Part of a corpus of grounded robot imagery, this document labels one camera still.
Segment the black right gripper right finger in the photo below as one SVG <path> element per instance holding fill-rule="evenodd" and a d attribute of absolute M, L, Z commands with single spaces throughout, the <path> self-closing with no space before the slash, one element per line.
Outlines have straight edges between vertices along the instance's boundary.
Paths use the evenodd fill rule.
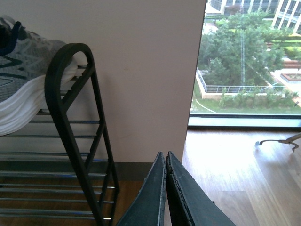
<path fill-rule="evenodd" d="M 166 157 L 167 198 L 173 226 L 234 226 L 170 151 Z"/>

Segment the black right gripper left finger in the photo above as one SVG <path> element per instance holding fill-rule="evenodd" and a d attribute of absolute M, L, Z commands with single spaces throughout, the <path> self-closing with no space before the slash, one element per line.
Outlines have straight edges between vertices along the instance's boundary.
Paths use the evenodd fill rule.
<path fill-rule="evenodd" d="M 138 195 L 118 226 L 162 226 L 166 203 L 166 161 L 158 152 Z"/>

